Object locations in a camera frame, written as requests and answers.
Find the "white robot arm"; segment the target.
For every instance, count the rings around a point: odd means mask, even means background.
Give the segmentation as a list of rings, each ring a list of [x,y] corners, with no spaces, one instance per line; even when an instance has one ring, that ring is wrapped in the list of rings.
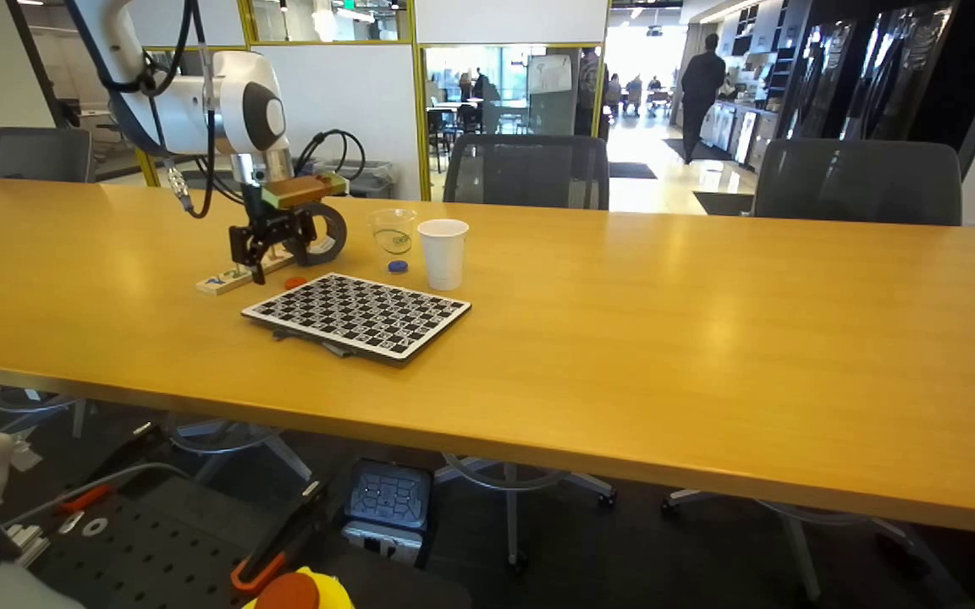
[[[202,42],[199,0],[182,0],[169,62],[141,51],[127,0],[65,6],[134,150],[161,159],[229,159],[247,212],[247,224],[229,231],[229,257],[265,281],[265,254],[299,236],[271,192],[287,130],[271,65],[254,51],[213,51]]]

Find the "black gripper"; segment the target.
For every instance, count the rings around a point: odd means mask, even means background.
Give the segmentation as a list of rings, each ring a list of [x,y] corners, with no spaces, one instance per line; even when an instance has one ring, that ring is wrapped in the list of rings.
[[[261,196],[265,187],[247,187],[243,190],[243,212],[247,224],[243,225],[229,225],[229,262],[235,267],[247,269],[252,267],[252,281],[265,285],[268,269],[265,269],[265,254],[282,243],[291,234],[291,212],[296,209],[274,209],[265,204]]]

